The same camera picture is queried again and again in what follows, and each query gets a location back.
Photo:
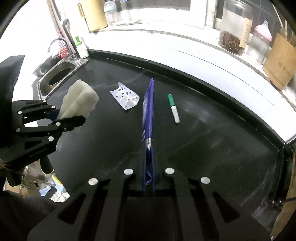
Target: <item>sink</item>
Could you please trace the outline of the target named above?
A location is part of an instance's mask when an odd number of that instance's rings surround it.
[[[72,76],[87,61],[87,59],[68,57],[53,66],[37,82],[39,99],[46,100],[63,81]]]

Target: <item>purple pouch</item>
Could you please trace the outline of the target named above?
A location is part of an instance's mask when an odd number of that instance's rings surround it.
[[[142,123],[142,141],[146,147],[146,178],[147,184],[152,183],[151,173],[151,142],[152,142],[152,124],[153,124],[153,96],[154,96],[154,80],[148,85],[143,101],[143,123]]]

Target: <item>marker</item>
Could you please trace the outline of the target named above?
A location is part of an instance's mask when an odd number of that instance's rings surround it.
[[[173,96],[171,94],[168,95],[168,100],[170,102],[170,108],[172,109],[172,113],[175,119],[176,124],[180,123],[180,119],[179,119],[179,115],[178,115],[178,111],[177,111],[177,107],[175,105]]]

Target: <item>jar label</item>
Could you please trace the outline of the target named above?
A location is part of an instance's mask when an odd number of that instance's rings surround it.
[[[245,18],[244,19],[244,28],[242,31],[242,37],[241,37],[241,42],[239,43],[239,46],[242,48],[245,48],[249,39],[249,35],[251,32],[251,28],[252,28],[252,23],[253,21]]]

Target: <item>black countertop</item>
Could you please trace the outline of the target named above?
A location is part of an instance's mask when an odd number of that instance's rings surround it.
[[[48,98],[49,104],[60,108],[78,79],[88,83],[100,98],[80,133],[66,133],[61,151],[49,155],[70,194],[94,173],[102,179],[111,177],[140,157],[142,101],[153,77],[153,144],[160,161],[168,160],[171,167],[194,179],[209,177],[266,228],[272,227],[278,212],[265,201],[275,178],[278,150],[269,140],[229,109],[175,80],[106,58],[88,59],[87,65]],[[109,92],[118,87],[117,81],[140,96],[139,103],[128,111]],[[178,125],[168,94],[173,95],[178,109]],[[38,125],[48,123],[41,120]]]

